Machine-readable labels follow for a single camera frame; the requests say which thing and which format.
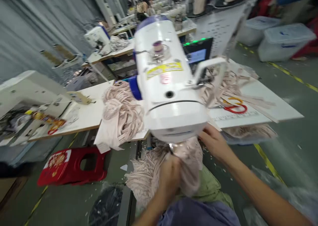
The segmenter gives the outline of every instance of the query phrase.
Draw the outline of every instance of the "bundle of fabric strips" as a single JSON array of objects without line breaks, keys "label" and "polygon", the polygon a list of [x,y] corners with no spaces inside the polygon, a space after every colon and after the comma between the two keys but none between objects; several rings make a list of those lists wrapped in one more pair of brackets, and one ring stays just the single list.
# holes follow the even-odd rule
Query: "bundle of fabric strips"
[{"label": "bundle of fabric strips", "polygon": [[100,131],[103,126],[107,126],[107,129],[101,131],[102,140],[96,145],[100,152],[106,152],[110,148],[122,150],[119,146],[130,141],[143,129],[143,107],[136,103],[129,84],[125,81],[117,81],[108,88],[102,100],[105,107]]},{"label": "bundle of fabric strips", "polygon": [[122,50],[130,44],[129,40],[121,39],[113,35],[110,37],[110,43],[112,51]]},{"label": "bundle of fabric strips", "polygon": [[[210,69],[207,71],[208,77],[218,78],[218,68]],[[243,67],[240,67],[235,73],[232,70],[229,70],[225,73],[223,81],[219,89],[216,91],[215,96],[210,96],[211,93],[214,93],[214,85],[212,83],[206,83],[205,86],[201,89],[201,98],[204,103],[206,103],[209,97],[212,97],[214,100],[210,103],[208,108],[214,108],[216,106],[229,107],[232,104],[227,102],[229,97],[236,97],[244,102],[248,103],[251,107],[262,113],[264,116],[271,119],[273,122],[278,122],[273,116],[262,110],[262,108],[269,109],[272,106],[275,106],[275,103],[265,101],[262,97],[258,96],[247,96],[243,95],[240,91],[240,88],[246,86],[247,84],[257,81],[258,76],[255,72],[251,74],[243,75]]]},{"label": "bundle of fabric strips", "polygon": [[246,138],[250,136],[257,136],[263,138],[275,138],[276,132],[268,124],[259,124],[252,126],[232,127],[223,129],[227,134],[235,138]]},{"label": "bundle of fabric strips", "polygon": [[[192,137],[174,149],[174,154],[182,160],[181,166],[181,192],[186,196],[194,195],[200,187],[200,174],[202,170],[202,148],[196,137]],[[169,146],[162,143],[153,150],[148,151],[140,160],[132,160],[133,172],[125,174],[126,185],[133,191],[137,202],[146,207],[154,196],[160,177],[160,166],[170,157]]]}]

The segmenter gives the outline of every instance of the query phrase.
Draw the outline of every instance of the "yellow sticker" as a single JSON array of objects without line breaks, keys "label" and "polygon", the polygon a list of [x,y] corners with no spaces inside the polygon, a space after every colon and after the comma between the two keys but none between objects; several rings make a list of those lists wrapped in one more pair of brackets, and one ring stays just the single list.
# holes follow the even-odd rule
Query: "yellow sticker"
[{"label": "yellow sticker", "polygon": [[175,62],[175,63],[169,63],[169,64],[156,66],[152,68],[151,70],[147,71],[147,80],[156,75],[170,72],[170,71],[183,71],[181,63]]}]

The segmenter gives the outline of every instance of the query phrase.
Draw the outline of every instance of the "hand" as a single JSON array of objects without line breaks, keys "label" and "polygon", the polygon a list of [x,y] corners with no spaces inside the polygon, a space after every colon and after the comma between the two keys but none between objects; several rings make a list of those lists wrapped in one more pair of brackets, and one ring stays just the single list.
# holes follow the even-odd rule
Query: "hand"
[{"label": "hand", "polygon": [[181,180],[181,159],[173,155],[167,155],[166,159],[160,168],[160,179],[158,194],[164,200],[166,207],[174,199]]},{"label": "hand", "polygon": [[233,161],[238,160],[221,133],[212,125],[207,124],[204,130],[199,134],[199,138],[208,148],[211,155],[223,164],[229,165]]}]

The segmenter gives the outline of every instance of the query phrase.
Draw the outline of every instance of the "factory floor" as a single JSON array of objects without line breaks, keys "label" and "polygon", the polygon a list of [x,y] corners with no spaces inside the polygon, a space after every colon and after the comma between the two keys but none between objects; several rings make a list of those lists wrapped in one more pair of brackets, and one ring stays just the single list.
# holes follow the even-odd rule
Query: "factory floor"
[{"label": "factory floor", "polygon": [[[318,92],[311,89],[310,85],[307,86],[287,75],[282,69],[305,83],[318,86],[318,59],[276,63],[281,67],[278,69],[269,63],[261,63],[256,53],[255,48],[245,49],[237,45],[231,58],[237,63],[252,67],[261,77],[260,81],[263,84],[305,116],[303,119],[270,124],[279,137],[261,143],[260,146],[287,186],[316,188],[318,175],[314,169],[318,167],[316,161],[318,149],[315,147],[314,136],[315,129],[318,127],[318,113],[314,107],[318,104]],[[53,152],[68,148],[74,136],[75,134],[64,136]],[[72,147],[81,146],[84,138],[85,133],[79,133],[75,137]],[[267,168],[268,164],[264,163],[254,145],[235,145],[232,146],[232,149],[248,167],[253,165],[269,174],[271,173]],[[83,186],[49,186],[47,189],[36,185],[45,163],[36,164],[27,183],[10,205],[6,214],[0,219],[0,225],[21,226],[25,225],[26,222],[30,226],[88,225],[90,210],[101,190],[108,183],[124,182],[125,172],[120,169],[120,166],[124,165],[127,159],[120,157],[118,162],[110,162],[108,174],[111,177],[109,176],[103,182]],[[224,167],[215,162],[214,158],[211,158],[207,153],[204,154],[203,162],[220,181],[222,191],[231,196],[241,225],[247,225],[242,210],[249,205],[249,201],[242,189],[231,178],[231,175],[223,170]]]}]

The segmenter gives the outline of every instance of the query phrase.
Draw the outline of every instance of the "yellow floor line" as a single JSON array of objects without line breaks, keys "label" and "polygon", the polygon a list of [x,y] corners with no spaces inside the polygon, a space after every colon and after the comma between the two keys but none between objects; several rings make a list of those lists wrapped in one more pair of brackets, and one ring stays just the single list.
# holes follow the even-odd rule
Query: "yellow floor line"
[{"label": "yellow floor line", "polygon": [[275,167],[273,166],[273,164],[270,162],[270,160],[267,158],[265,152],[262,150],[261,146],[259,144],[254,144],[255,148],[257,149],[258,153],[261,155],[261,157],[263,158],[265,165],[267,166],[267,168],[271,171],[271,173],[273,174],[273,176],[281,181],[283,184],[285,184],[285,182],[283,181],[283,179],[279,176],[277,170],[275,169]]},{"label": "yellow floor line", "polygon": [[[250,53],[255,54],[255,52],[254,52],[253,50],[250,50],[249,48],[247,48],[247,47],[246,47],[245,45],[243,45],[242,43],[239,43],[239,45],[242,46],[245,50],[249,50]],[[298,78],[297,76],[291,74],[291,72],[287,71],[286,69],[282,68],[281,66],[279,66],[279,65],[277,65],[277,64],[275,64],[275,63],[272,63],[272,62],[266,62],[266,63],[268,63],[268,64],[274,66],[276,69],[279,69],[279,70],[282,71],[284,74],[287,74],[287,75],[289,75],[290,77],[292,77],[293,79],[297,80],[298,82],[300,82],[300,83],[306,85],[308,88],[310,88],[310,89],[312,89],[312,90],[318,92],[318,88],[317,88],[317,87],[315,87],[315,86],[313,86],[313,85],[311,85],[311,84],[309,84],[309,83],[305,83],[301,78]]]}]

